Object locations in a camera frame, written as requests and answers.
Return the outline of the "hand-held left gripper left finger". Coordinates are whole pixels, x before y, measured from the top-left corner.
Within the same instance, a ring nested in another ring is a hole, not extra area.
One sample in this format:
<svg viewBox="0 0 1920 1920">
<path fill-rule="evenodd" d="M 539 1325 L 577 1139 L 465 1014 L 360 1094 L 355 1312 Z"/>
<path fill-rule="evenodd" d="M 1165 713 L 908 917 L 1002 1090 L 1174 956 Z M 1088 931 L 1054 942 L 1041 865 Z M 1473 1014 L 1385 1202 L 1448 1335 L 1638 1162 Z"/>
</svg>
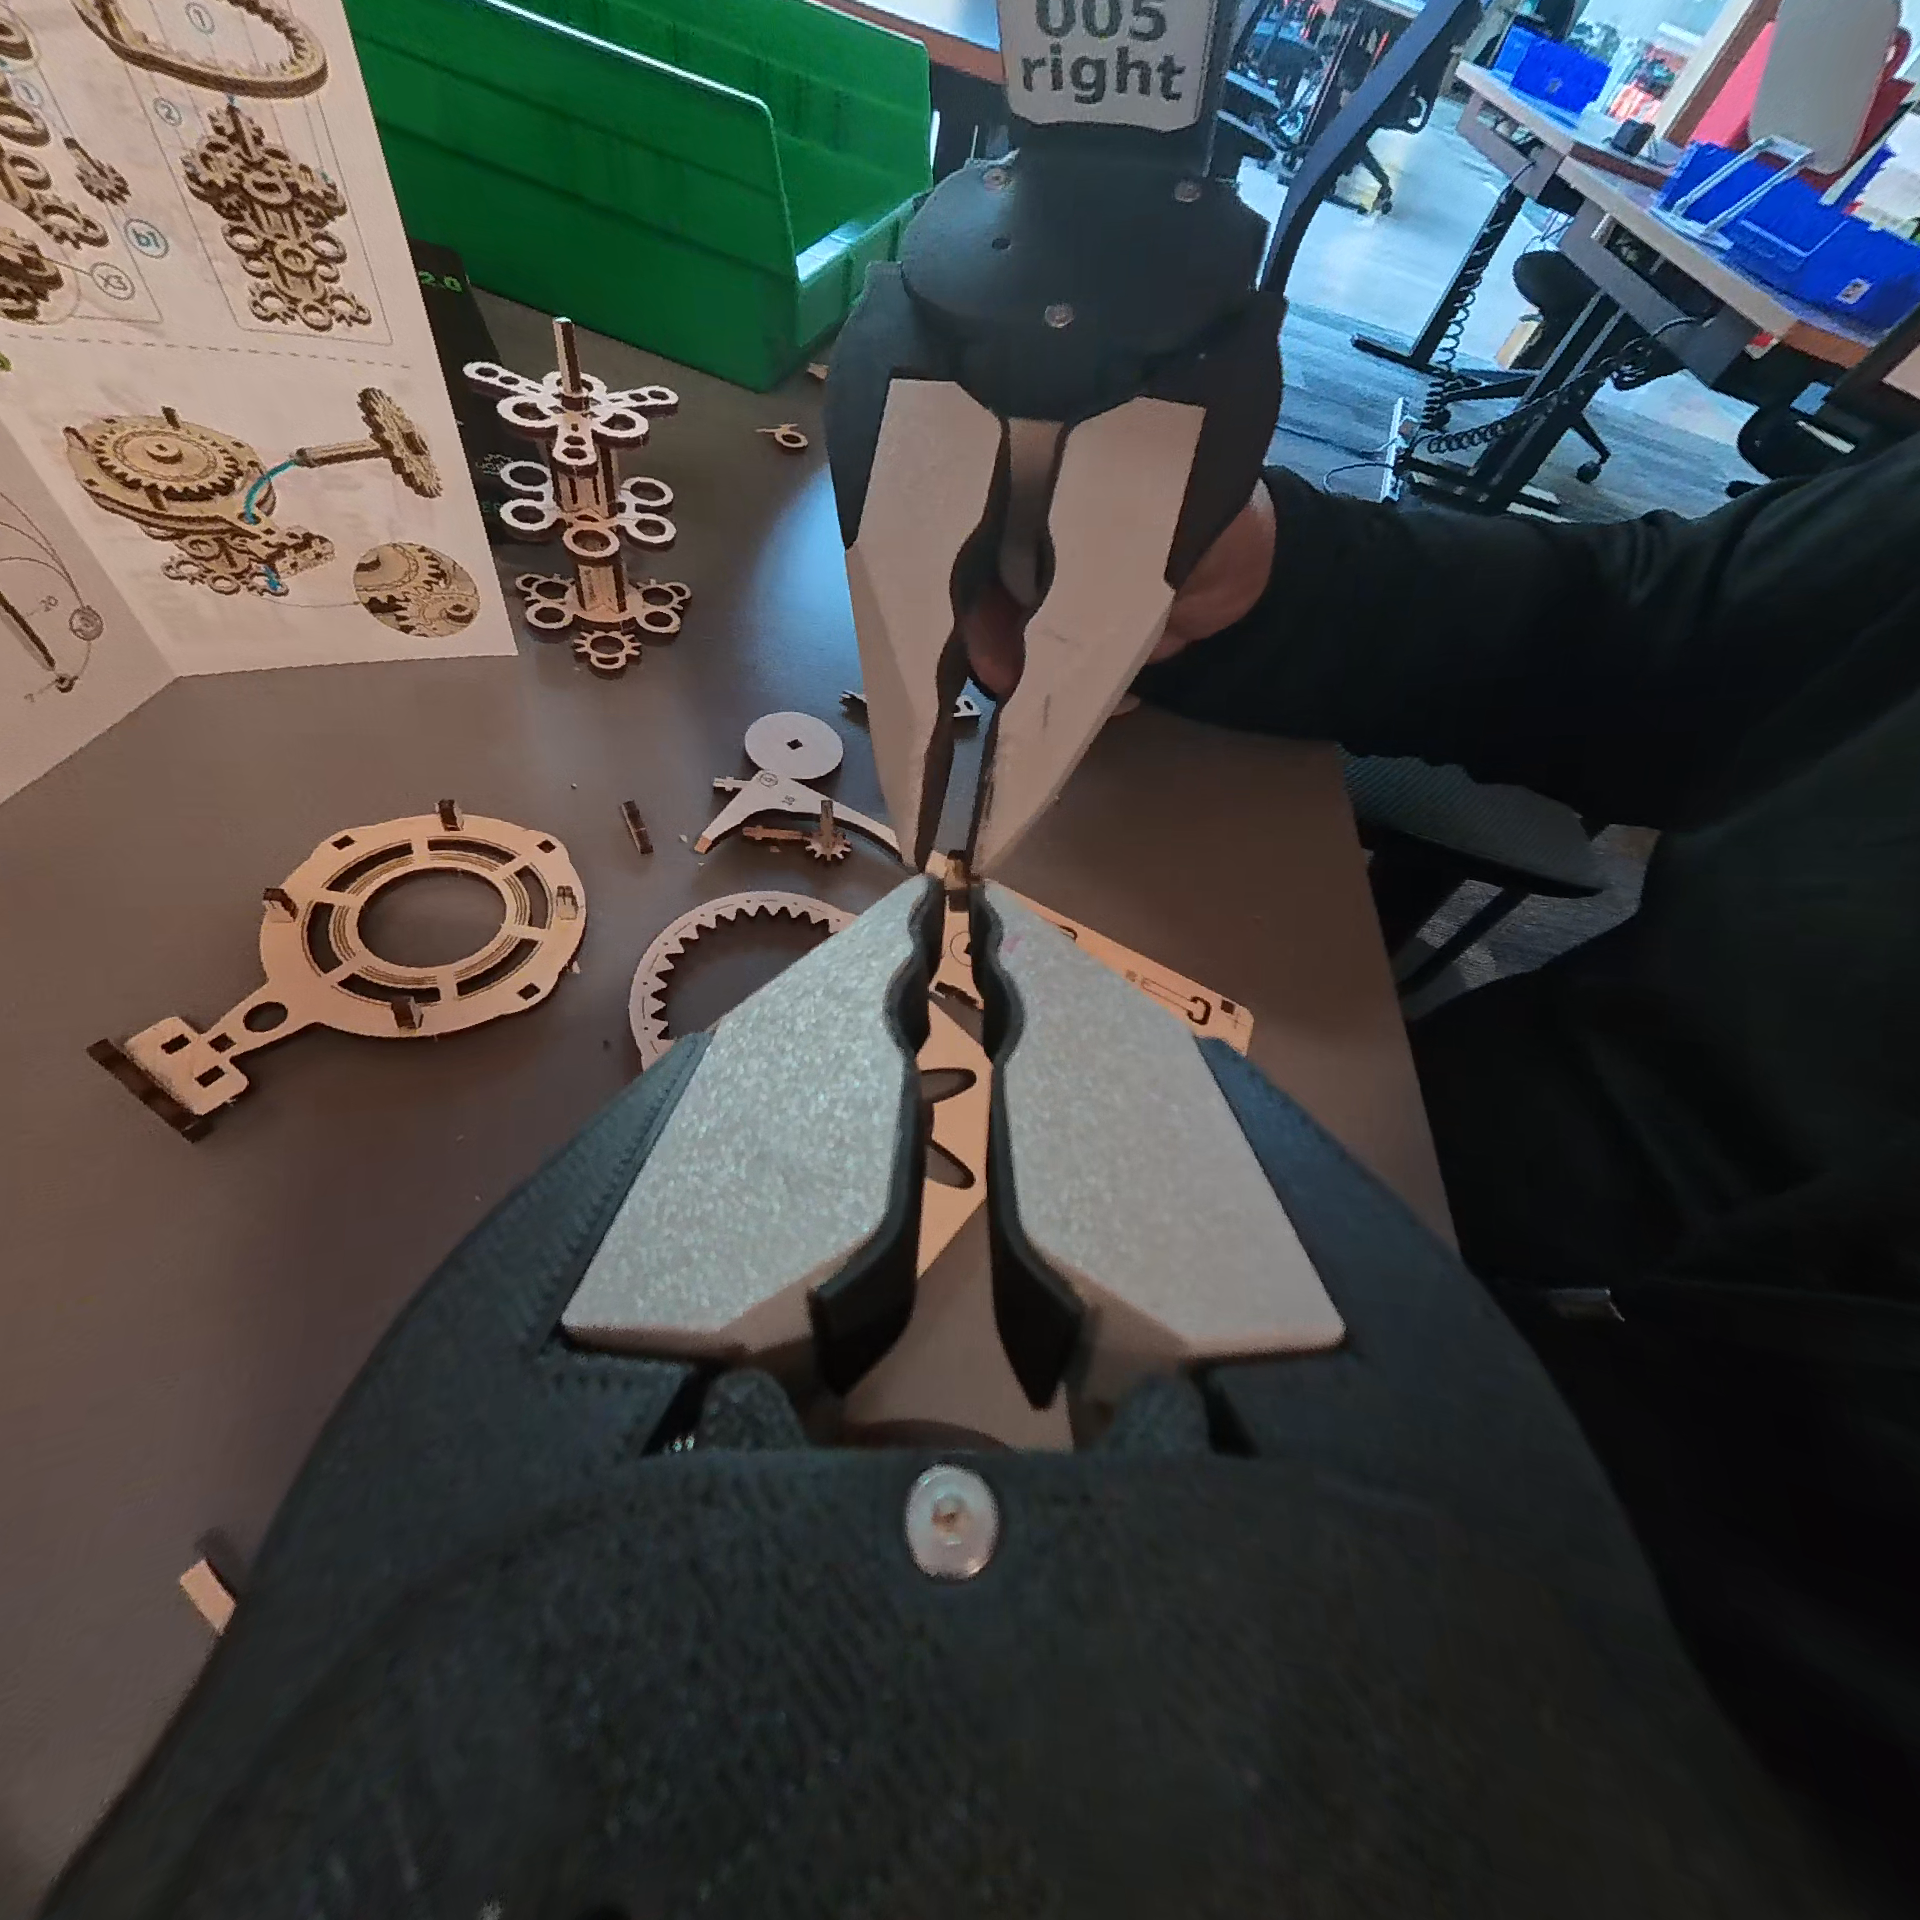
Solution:
<svg viewBox="0 0 1920 1920">
<path fill-rule="evenodd" d="M 664 1121 L 564 1309 L 603 1352 L 846 1394 L 915 1302 L 917 1052 L 941 887 L 915 877 L 642 1079 Z"/>
</svg>

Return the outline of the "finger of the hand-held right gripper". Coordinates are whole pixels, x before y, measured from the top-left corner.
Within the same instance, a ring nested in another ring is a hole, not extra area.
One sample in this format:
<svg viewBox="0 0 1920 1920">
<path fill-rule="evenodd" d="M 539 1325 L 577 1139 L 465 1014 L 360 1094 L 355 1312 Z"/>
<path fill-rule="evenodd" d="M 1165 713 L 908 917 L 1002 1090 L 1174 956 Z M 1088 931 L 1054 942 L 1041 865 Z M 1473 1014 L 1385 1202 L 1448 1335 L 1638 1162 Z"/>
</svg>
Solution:
<svg viewBox="0 0 1920 1920">
<path fill-rule="evenodd" d="M 1131 398 L 1081 424 L 1010 424 L 1002 577 L 1051 560 L 1024 668 L 996 716 L 974 867 L 1001 867 L 1061 799 L 1165 633 L 1167 554 L 1203 434 L 1197 404 Z"/>
<path fill-rule="evenodd" d="M 948 795 L 954 573 L 996 502 L 1002 426 L 966 388 L 897 378 L 854 538 L 854 626 L 875 777 L 920 871 Z"/>
</svg>

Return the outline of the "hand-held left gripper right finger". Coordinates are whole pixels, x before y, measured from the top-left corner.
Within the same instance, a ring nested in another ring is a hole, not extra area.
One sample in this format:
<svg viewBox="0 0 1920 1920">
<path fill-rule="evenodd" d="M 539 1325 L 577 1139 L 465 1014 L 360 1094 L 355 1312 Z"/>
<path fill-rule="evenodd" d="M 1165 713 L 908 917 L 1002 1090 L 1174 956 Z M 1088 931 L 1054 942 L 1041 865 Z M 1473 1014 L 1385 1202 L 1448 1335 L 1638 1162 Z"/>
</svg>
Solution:
<svg viewBox="0 0 1920 1920">
<path fill-rule="evenodd" d="M 1185 1022 L 1010 890 L 973 892 L 996 1330 L 1035 1408 L 1319 1354 L 1345 1321 Z"/>
</svg>

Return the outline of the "wooden parts sheet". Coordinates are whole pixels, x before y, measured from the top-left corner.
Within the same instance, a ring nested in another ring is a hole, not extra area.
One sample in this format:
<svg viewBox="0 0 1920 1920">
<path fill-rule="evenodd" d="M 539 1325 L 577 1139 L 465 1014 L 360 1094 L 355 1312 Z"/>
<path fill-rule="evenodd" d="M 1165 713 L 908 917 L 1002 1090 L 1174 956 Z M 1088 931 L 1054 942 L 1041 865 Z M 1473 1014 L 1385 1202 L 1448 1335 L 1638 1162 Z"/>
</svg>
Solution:
<svg viewBox="0 0 1920 1920">
<path fill-rule="evenodd" d="M 756 772 L 755 779 L 720 777 L 714 786 L 728 792 L 732 802 L 704 831 L 698 840 L 704 852 L 711 852 L 723 838 L 750 821 L 804 831 L 813 831 L 818 823 L 842 831 L 855 829 L 892 854 L 898 849 L 892 829 L 862 811 L 838 810 L 828 795 L 801 783 Z M 1033 911 L 1093 960 L 1121 975 L 1142 997 L 1179 1016 L 1201 1038 L 1225 1039 L 1238 1053 L 1248 1052 L 1254 1016 L 1246 1007 L 1041 903 L 1033 903 Z M 854 922 L 846 908 L 777 890 L 709 899 L 681 916 L 647 951 L 633 984 L 631 1022 L 647 1068 L 669 1046 L 664 980 L 674 964 L 698 937 L 755 916 L 792 917 L 820 928 L 828 937 Z M 926 1039 L 917 1056 L 926 1126 L 917 1244 L 920 1276 L 929 1275 L 987 1198 L 990 1066 L 973 1033 L 954 1022 L 954 1005 L 981 1007 L 981 997 L 973 984 L 970 922 L 963 906 L 948 908 L 943 956 L 926 997 Z"/>
</svg>

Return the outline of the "person's right forearm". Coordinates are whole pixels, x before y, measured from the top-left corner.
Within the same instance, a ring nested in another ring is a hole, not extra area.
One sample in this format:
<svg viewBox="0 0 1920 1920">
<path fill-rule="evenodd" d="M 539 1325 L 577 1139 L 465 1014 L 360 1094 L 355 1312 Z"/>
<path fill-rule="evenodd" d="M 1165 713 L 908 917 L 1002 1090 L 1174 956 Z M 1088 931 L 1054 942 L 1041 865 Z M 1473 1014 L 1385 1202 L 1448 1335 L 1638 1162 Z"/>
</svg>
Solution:
<svg viewBox="0 0 1920 1920">
<path fill-rule="evenodd" d="M 1259 600 L 1147 668 L 1149 707 L 1656 831 L 1912 724 L 1912 439 L 1711 516 L 1612 524 L 1397 510 L 1287 469 L 1266 488 Z"/>
</svg>

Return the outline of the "wooden model tower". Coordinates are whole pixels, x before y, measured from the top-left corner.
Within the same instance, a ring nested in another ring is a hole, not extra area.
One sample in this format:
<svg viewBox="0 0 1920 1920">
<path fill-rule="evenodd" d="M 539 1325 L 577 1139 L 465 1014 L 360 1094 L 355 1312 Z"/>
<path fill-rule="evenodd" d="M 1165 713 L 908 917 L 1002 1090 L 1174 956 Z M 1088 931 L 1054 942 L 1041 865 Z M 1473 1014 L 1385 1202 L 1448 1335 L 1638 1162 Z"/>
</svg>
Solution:
<svg viewBox="0 0 1920 1920">
<path fill-rule="evenodd" d="M 678 638 L 690 590 L 637 580 L 627 552 L 667 552 L 678 532 L 674 493 L 651 477 L 624 477 L 618 455 L 649 441 L 651 419 L 674 415 L 675 392 L 616 392 L 583 370 L 570 319 L 552 322 L 557 369 L 527 378 L 491 362 L 466 362 L 466 385 L 491 398 L 504 427 L 536 446 L 501 467 L 508 499 L 496 516 L 520 544 L 557 541 L 564 571 L 522 573 L 514 593 L 524 626 L 565 641 L 579 665 L 621 679 L 649 640 Z"/>
</svg>

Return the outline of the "person's right hand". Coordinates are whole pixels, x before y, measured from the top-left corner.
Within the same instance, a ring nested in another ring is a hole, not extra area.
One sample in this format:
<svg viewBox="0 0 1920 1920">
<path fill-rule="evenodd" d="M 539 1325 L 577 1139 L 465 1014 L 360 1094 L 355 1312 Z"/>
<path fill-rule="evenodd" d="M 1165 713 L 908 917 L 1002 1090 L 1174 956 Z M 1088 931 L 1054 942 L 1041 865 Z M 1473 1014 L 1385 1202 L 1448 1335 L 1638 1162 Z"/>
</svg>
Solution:
<svg viewBox="0 0 1920 1920">
<path fill-rule="evenodd" d="M 1276 507 L 1266 478 L 1259 478 L 1246 507 L 1174 592 L 1163 634 L 1144 663 L 1163 665 L 1243 622 L 1270 587 L 1273 554 Z"/>
</svg>

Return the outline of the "black office chair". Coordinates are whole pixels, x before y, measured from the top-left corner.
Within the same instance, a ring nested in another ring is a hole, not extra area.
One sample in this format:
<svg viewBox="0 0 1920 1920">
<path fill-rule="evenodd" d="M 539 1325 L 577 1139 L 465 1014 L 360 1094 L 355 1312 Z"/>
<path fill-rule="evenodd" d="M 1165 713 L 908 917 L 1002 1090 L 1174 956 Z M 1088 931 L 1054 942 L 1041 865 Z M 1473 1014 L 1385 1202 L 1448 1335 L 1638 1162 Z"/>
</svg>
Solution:
<svg viewBox="0 0 1920 1920">
<path fill-rule="evenodd" d="M 1285 296 L 1308 227 L 1379 131 L 1423 131 L 1478 3 L 1266 4 L 1227 74 L 1224 128 L 1284 176 L 1259 287 Z"/>
</svg>

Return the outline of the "grey office chair seat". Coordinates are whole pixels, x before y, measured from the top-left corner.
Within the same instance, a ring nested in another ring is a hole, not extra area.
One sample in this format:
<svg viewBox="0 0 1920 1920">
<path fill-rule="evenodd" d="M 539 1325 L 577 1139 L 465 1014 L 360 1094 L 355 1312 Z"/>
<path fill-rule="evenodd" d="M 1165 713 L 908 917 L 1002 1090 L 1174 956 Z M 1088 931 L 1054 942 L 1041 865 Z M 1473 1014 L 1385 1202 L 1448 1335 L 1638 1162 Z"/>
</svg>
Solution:
<svg viewBox="0 0 1920 1920">
<path fill-rule="evenodd" d="M 1407 1023 L 1615 929 L 1645 860 L 1576 810 L 1416 759 L 1342 757 Z"/>
</svg>

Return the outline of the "green storage bin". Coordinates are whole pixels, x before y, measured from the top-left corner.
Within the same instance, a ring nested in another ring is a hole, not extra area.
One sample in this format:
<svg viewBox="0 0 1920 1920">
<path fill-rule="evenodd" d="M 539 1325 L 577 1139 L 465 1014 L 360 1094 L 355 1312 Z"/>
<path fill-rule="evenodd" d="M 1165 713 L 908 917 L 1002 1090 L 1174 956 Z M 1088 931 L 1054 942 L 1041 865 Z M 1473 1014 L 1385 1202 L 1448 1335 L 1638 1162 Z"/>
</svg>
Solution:
<svg viewBox="0 0 1920 1920">
<path fill-rule="evenodd" d="M 802 3 L 347 3 L 402 224 L 485 289 L 770 392 L 932 186 L 929 61 Z"/>
</svg>

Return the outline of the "paper instruction sheet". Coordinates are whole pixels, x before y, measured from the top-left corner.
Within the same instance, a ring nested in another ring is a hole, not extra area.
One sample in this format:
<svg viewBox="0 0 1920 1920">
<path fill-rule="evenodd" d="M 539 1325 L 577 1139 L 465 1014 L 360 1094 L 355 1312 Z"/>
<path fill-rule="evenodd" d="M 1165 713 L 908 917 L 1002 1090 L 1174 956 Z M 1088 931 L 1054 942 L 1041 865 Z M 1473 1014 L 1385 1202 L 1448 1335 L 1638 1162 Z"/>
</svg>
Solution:
<svg viewBox="0 0 1920 1920">
<path fill-rule="evenodd" d="M 12 3 L 5 799 L 165 686 L 510 624 L 342 4 Z"/>
</svg>

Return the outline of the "wooden office desk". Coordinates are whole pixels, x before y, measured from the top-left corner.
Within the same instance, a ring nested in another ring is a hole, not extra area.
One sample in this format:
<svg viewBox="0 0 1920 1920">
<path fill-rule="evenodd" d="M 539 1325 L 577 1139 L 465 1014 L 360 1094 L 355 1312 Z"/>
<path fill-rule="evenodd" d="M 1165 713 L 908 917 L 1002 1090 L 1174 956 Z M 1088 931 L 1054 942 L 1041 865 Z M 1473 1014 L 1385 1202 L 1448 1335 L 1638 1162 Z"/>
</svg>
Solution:
<svg viewBox="0 0 1920 1920">
<path fill-rule="evenodd" d="M 1393 426 L 1389 493 L 1410 486 L 1486 516 L 1545 510 L 1553 502 L 1532 481 L 1604 383 L 1683 370 L 1711 392 L 1789 404 L 1808 378 L 1830 370 L 1852 379 L 1868 366 L 1868 379 L 1891 385 L 1915 349 L 1915 309 L 1883 333 L 1864 331 L 1741 273 L 1718 225 L 1664 215 L 1657 192 L 1685 151 L 1624 157 L 1599 141 L 1602 115 L 1563 111 L 1488 66 L 1461 74 L 1461 134 L 1504 186 L 1415 345 L 1355 339 L 1362 353 L 1427 378 L 1423 411 Z M 1811 157 L 1783 137 L 1733 151 L 1775 157 L 1801 178 Z M 1871 146 L 1821 192 L 1823 203 L 1841 206 L 1878 160 Z M 1533 370 L 1461 370 L 1461 331 L 1525 206 L 1563 218 L 1549 261 L 1576 276 L 1573 319 Z"/>
</svg>

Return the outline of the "small wooden scrap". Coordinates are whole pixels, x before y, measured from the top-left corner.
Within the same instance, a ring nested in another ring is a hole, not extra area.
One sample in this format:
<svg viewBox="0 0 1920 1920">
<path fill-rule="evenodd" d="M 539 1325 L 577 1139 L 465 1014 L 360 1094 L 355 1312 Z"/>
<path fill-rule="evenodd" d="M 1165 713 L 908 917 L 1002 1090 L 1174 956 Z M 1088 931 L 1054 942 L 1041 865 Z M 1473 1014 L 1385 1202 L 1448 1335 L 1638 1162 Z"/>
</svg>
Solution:
<svg viewBox="0 0 1920 1920">
<path fill-rule="evenodd" d="M 179 1576 L 179 1592 L 212 1636 L 224 1638 L 248 1587 L 248 1559 L 226 1530 L 198 1537 L 196 1556 Z"/>
</svg>

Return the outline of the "blue storage bins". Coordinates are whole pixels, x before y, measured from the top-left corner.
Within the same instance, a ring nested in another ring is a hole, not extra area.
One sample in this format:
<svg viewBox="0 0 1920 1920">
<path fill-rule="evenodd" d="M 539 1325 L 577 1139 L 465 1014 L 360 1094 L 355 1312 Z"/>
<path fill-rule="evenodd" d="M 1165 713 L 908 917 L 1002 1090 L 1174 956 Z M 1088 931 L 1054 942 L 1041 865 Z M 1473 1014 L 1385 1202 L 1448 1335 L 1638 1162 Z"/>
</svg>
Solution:
<svg viewBox="0 0 1920 1920">
<path fill-rule="evenodd" d="M 1917 301 L 1917 247 L 1825 206 L 1775 157 L 1694 143 L 1657 192 L 1664 215 L 1718 225 L 1731 264 L 1772 293 L 1871 333 Z"/>
</svg>

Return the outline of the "round wooden frame plate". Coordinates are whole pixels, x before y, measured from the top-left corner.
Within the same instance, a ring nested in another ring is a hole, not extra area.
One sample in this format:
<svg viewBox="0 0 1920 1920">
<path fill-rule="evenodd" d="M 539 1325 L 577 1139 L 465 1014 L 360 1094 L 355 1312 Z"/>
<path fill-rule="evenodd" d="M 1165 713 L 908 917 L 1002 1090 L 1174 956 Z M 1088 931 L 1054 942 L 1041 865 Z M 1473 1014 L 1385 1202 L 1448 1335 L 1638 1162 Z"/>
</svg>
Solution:
<svg viewBox="0 0 1920 1920">
<path fill-rule="evenodd" d="M 426 877 L 475 882 L 498 911 L 491 939 L 431 967 L 382 956 L 366 917 Z M 168 1016 L 87 1056 L 179 1136 L 202 1139 L 248 1090 L 240 1060 L 302 1030 L 427 1041 L 527 1013 L 575 964 L 589 899 L 548 831 L 447 799 L 435 811 L 337 831 L 262 894 L 262 986 L 207 1030 Z"/>
</svg>

